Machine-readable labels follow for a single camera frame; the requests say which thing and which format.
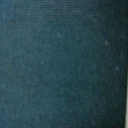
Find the textured surface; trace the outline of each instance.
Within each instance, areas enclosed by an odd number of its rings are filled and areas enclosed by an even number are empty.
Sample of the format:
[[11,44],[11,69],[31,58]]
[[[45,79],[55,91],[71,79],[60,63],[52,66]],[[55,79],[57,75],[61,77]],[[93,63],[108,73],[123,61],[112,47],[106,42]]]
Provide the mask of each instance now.
[[0,128],[123,128],[125,9],[0,0]]

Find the dark blue-green background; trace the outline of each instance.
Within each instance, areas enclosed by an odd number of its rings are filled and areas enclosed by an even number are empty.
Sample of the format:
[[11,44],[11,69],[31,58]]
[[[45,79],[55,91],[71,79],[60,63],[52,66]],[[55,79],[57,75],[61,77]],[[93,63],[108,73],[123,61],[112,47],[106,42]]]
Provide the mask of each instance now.
[[123,128],[124,0],[0,0],[0,128]]

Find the dark teal fabric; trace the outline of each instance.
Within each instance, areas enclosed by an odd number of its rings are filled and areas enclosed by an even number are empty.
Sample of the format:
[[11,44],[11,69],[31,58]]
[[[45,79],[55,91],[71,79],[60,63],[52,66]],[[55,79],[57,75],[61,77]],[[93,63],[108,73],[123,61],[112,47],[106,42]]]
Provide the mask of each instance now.
[[0,128],[124,128],[124,0],[0,0]]

